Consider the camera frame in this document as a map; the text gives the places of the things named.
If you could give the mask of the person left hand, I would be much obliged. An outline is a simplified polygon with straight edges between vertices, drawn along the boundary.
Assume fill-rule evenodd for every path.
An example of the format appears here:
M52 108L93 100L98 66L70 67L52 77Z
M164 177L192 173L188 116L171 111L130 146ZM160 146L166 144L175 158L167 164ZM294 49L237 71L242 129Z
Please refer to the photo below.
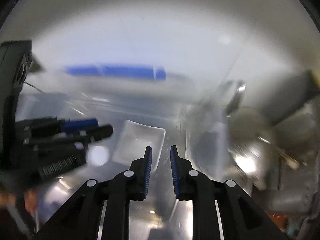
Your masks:
M0 195L1 209L4 209L9 205L15 205L16 199L17 197L15 195L8 193L7 191L1 190L1 195ZM29 212L32 216L35 215L35 212L37 210L37 192L33 189L28 190L24 194L24 203L25 203L26 211Z

